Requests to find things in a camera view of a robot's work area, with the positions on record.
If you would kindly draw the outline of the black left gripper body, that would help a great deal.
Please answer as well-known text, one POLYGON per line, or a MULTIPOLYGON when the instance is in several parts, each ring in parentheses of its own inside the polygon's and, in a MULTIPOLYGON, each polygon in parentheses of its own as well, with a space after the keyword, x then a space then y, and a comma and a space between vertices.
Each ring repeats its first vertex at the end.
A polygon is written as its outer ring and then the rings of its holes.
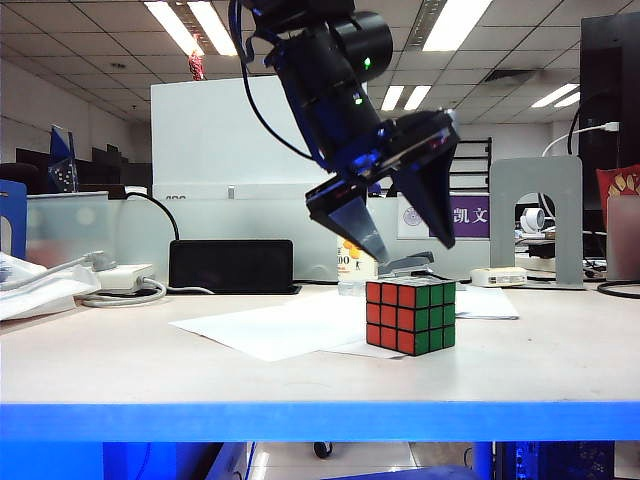
POLYGON ((373 132, 349 141, 328 158, 328 169, 336 176, 306 194, 310 198, 324 192, 366 189, 411 162, 411 154, 437 155, 459 142, 455 112, 451 109, 422 111, 397 120, 382 122, 373 132))

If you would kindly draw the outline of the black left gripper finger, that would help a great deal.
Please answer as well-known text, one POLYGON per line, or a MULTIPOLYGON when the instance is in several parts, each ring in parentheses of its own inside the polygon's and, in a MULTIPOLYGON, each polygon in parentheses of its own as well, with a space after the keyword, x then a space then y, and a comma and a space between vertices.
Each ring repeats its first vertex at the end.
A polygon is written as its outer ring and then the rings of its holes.
POLYGON ((311 197, 310 218, 377 261, 389 259, 382 237, 358 191, 331 191, 311 197))
POLYGON ((411 154, 411 162, 393 173, 393 183, 447 249, 455 245, 449 171, 455 148, 437 155, 411 154))

